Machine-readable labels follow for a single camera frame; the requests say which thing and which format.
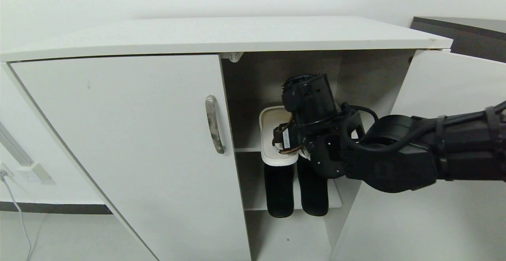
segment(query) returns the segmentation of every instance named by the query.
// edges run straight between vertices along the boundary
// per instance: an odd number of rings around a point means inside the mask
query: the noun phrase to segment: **cabinet door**
[[[420,50],[392,113],[457,115],[504,100],[506,64]],[[504,260],[505,208],[502,181],[440,180],[399,194],[362,183],[332,260]]]
[[[393,114],[437,117],[482,111],[506,100],[506,63],[418,50]]]
[[[85,172],[159,260],[250,260],[218,55],[12,64]],[[211,140],[217,101],[225,152]]]

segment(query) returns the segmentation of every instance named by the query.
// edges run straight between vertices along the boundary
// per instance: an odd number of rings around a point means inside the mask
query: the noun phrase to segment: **white wall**
[[[0,48],[37,41],[52,36],[81,30],[103,23],[131,18],[187,17],[187,16],[241,16],[241,15],[359,15],[408,26],[414,15],[477,17],[506,19],[506,0],[1,0]],[[6,103],[2,90],[2,105]],[[28,109],[22,100],[9,95],[9,106]],[[1,119],[11,116],[8,108]],[[36,152],[48,156],[48,172],[58,178],[53,188],[45,185],[20,185],[27,189],[15,194],[20,200],[87,203],[100,200],[77,171],[69,170],[65,155],[55,149],[45,130],[34,122],[10,119],[10,129],[29,155]],[[34,130],[21,130],[30,124]],[[2,191],[2,200],[8,200]]]

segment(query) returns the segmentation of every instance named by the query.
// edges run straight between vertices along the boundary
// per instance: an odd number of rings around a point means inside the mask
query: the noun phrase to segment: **cabinet shelf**
[[[238,153],[236,159],[244,210],[267,210],[264,162],[262,162],[260,153]],[[343,204],[341,203],[334,180],[329,179],[327,183],[329,208],[342,207]],[[298,183],[297,174],[295,174],[295,179],[293,181],[293,203],[294,209],[302,209],[300,184]]]
[[[267,211],[246,211],[252,260],[328,261],[332,249],[321,216],[296,210],[286,218]]]

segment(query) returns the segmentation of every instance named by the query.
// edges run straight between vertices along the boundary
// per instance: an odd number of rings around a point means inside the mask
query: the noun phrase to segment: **robotic arm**
[[[368,108],[337,106],[326,75],[289,78],[282,100],[292,119],[274,136],[289,130],[293,149],[301,149],[323,178],[347,176],[387,193],[420,189],[438,179],[506,182],[506,101],[463,115],[379,119]],[[367,133],[358,111],[374,117]]]

